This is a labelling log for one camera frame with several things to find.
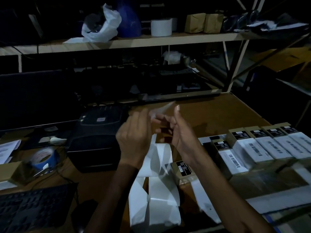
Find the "black printer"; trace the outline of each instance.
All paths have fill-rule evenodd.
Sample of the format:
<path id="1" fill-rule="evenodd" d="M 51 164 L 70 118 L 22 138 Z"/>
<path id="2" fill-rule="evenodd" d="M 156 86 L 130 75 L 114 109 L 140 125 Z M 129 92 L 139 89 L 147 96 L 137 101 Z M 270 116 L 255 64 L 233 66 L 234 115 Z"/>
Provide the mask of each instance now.
<path id="1" fill-rule="evenodd" d="M 116 140 L 128 118 L 128 106 L 96 106 L 83 113 L 65 144 L 74 166 L 82 173 L 115 170 L 120 160 Z"/>

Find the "blue tape roll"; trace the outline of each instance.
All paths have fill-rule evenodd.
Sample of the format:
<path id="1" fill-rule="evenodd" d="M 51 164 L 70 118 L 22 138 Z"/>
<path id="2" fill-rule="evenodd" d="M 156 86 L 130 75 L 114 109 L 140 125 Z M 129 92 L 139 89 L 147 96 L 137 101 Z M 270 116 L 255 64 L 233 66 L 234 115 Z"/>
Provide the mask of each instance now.
<path id="1" fill-rule="evenodd" d="M 31 165 L 39 170 L 43 170 L 43 167 L 48 163 L 49 167 L 55 167 L 58 161 L 58 153 L 56 150 L 50 147 L 38 150 L 30 159 Z"/>

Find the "hand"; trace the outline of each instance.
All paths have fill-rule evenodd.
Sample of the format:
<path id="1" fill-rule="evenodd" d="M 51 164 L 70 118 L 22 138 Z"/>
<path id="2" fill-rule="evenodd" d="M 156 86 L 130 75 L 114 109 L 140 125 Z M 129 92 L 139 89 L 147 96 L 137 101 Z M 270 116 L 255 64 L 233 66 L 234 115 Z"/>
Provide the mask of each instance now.
<path id="1" fill-rule="evenodd" d="M 121 150 L 119 163 L 140 169 L 151 143 L 151 121 L 148 109 L 134 112 L 119 128 L 116 138 Z"/>
<path id="2" fill-rule="evenodd" d="M 175 146 L 183 161 L 193 166 L 197 161 L 197 156 L 200 155 L 204 149 L 194 134 L 191 125 L 181 116 L 180 106 L 177 105 L 174 108 L 174 116 L 157 114 L 155 119 L 151 121 L 165 126 L 164 128 L 156 129 L 156 133 L 173 135 L 173 137 L 164 137 L 160 141 Z"/>

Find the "person's left hand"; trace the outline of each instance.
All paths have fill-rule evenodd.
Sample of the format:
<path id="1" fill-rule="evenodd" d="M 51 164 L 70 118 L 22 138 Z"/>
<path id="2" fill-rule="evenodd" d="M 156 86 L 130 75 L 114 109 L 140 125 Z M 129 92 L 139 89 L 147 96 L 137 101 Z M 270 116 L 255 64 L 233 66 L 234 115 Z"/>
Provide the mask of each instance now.
<path id="1" fill-rule="evenodd" d="M 151 143 L 149 110 L 134 112 L 119 128 L 116 138 L 121 150 L 119 163 L 140 169 Z"/>

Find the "forearm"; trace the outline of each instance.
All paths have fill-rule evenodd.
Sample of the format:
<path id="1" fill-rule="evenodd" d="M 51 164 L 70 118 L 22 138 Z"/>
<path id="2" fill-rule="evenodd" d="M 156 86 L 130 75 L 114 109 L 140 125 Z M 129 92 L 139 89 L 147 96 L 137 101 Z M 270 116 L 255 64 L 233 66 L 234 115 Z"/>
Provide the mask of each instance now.
<path id="1" fill-rule="evenodd" d="M 273 228 L 242 199 L 205 151 L 200 151 L 193 169 L 224 227 L 232 232 L 274 232 Z"/>
<path id="2" fill-rule="evenodd" d="M 85 233 L 118 232 L 125 204 L 138 169 L 119 163 L 104 200 L 93 213 Z"/>

